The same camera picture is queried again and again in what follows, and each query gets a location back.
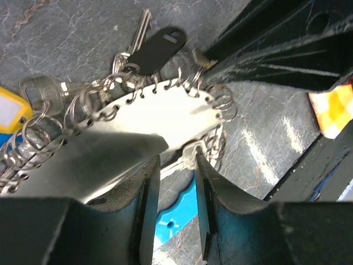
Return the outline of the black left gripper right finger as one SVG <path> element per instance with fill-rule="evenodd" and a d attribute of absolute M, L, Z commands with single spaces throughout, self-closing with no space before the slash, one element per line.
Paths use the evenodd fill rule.
<path fill-rule="evenodd" d="M 196 197 L 202 259 L 207 264 L 275 264 L 276 236 L 265 224 L 267 203 L 219 174 L 196 156 Z"/>

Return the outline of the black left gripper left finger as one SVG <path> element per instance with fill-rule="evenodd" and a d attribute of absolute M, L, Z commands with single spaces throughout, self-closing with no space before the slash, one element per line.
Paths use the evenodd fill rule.
<path fill-rule="evenodd" d="M 83 264 L 152 263 L 160 170 L 156 155 L 105 193 L 105 203 L 84 206 L 88 230 Z"/>

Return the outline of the orange checkered cloth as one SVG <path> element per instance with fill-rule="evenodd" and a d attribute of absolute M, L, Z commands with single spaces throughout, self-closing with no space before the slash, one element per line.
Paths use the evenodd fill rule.
<path fill-rule="evenodd" d="M 342 84 L 330 92 L 308 93 L 320 131 L 335 139 L 352 120 L 352 84 Z"/>

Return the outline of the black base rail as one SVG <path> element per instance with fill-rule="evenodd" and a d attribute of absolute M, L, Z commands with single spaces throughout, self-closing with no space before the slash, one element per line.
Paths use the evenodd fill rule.
<path fill-rule="evenodd" d="M 352 123 L 335 139 L 319 136 L 264 198 L 334 202 L 352 185 Z"/>

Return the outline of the yellow key tag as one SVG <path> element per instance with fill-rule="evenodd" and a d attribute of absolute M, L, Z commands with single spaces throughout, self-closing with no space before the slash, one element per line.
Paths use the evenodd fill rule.
<path fill-rule="evenodd" d="M 12 134 L 33 117 L 30 104 L 17 94 L 1 87 L 1 134 Z"/>

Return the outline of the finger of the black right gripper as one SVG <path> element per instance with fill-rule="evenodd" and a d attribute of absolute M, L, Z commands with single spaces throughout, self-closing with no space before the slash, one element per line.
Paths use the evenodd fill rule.
<path fill-rule="evenodd" d="M 331 91 L 352 76 L 352 32 L 328 36 L 288 50 L 229 59 L 208 70 L 209 84 L 255 81 L 306 91 Z"/>
<path fill-rule="evenodd" d="M 205 50 L 209 59 L 224 60 L 256 38 L 268 34 L 313 1 L 250 1 L 217 40 Z"/>

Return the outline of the black key fob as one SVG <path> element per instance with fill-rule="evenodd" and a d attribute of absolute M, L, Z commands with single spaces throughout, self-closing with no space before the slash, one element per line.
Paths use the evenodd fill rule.
<path fill-rule="evenodd" d="M 128 60 L 132 66 L 137 66 L 138 74 L 151 76 L 160 70 L 186 44 L 185 31 L 174 26 L 160 29 Z"/>

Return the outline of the silver key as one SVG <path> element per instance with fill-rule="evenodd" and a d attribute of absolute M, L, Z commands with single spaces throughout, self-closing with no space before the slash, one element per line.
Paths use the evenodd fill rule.
<path fill-rule="evenodd" d="M 176 171 L 184 169 L 194 170 L 197 151 L 205 153 L 207 151 L 204 140 L 194 141 L 183 148 L 181 156 L 170 165 L 161 169 L 160 178 L 163 180 Z"/>

